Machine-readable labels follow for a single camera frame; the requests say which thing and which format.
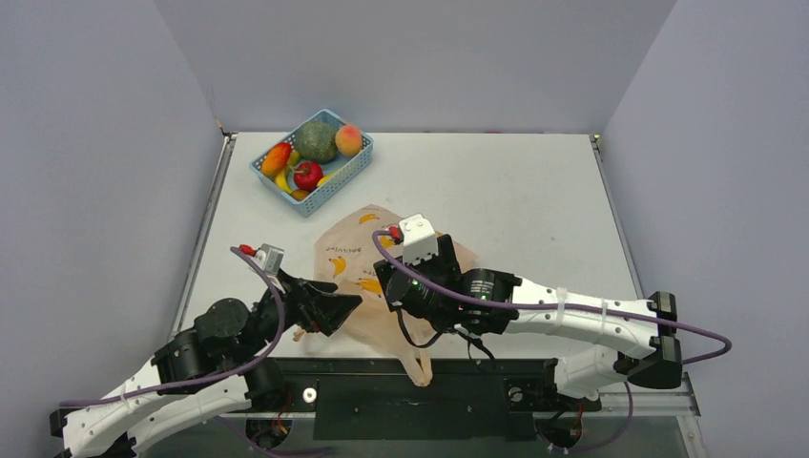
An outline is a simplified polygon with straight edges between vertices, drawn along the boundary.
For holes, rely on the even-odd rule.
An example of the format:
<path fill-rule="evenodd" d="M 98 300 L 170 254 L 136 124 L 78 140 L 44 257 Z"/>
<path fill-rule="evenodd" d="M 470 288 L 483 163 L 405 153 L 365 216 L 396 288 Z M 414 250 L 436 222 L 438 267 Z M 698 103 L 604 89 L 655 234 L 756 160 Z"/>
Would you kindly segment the orange translucent plastic bag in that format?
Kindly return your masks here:
<path fill-rule="evenodd" d="M 381 206 L 369 204 L 339 220 L 314 244 L 314 279 L 333 282 L 340 293 L 363 298 L 333 335 L 335 339 L 348 338 L 398 359 L 410 381 L 426 387 L 433 378 L 430 353 L 407 342 L 397 316 L 388 310 L 373 269 L 373 264 L 383 257 L 372 241 L 372 233 L 401 219 Z"/>

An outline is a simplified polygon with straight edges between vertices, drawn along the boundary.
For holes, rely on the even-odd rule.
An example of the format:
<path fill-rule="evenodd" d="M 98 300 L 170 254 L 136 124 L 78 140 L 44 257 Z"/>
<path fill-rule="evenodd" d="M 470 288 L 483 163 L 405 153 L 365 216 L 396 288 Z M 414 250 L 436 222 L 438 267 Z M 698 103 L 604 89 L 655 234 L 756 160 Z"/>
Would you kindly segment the fake peach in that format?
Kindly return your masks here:
<path fill-rule="evenodd" d="M 335 144 L 342 155 L 355 156 L 363 149 L 363 134 L 355 125 L 343 125 L 335 135 Z"/>

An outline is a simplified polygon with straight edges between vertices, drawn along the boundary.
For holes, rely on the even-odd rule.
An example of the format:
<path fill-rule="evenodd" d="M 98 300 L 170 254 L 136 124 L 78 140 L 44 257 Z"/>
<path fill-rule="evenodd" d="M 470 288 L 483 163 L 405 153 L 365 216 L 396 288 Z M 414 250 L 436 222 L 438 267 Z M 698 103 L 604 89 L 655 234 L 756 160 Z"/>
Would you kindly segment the orange fake mango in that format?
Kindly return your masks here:
<path fill-rule="evenodd" d="M 264 157 L 259 171 L 264 177 L 274 178 L 288 164 L 292 154 L 292 146 L 287 142 L 280 142 L 273 146 Z"/>

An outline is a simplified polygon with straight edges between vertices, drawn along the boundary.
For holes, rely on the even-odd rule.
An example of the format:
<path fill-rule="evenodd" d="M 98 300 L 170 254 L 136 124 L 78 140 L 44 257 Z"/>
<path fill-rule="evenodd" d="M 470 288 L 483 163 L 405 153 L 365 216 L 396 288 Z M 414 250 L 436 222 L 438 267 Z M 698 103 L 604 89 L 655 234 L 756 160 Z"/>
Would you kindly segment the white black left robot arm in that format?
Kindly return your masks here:
<path fill-rule="evenodd" d="M 362 303 L 334 283 L 285 272 L 259 301 L 214 302 L 99 401 L 68 401 L 50 415 L 62 457 L 136 457 L 154 443 L 224 413 L 272 410 L 290 396 L 269 354 L 292 326 L 332 335 Z"/>

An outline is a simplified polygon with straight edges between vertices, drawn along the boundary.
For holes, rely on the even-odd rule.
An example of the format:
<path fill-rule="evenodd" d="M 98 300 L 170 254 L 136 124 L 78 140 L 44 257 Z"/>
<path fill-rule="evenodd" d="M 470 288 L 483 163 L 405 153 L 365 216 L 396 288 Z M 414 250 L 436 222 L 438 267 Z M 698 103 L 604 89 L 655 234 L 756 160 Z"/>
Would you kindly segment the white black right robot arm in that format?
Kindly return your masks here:
<path fill-rule="evenodd" d="M 539 397 L 551 407 L 613 383 L 680 386 L 674 295 L 623 301 L 574 294 L 507 272 L 462 271 L 448 235 L 437 238 L 437 249 L 415 264 L 385 253 L 373 265 L 401 329 L 410 315 L 427 321 L 437 336 L 455 334 L 479 349 L 486 334 L 531 333 L 589 344 L 578 354 L 555 357 L 552 372 L 539 380 Z"/>

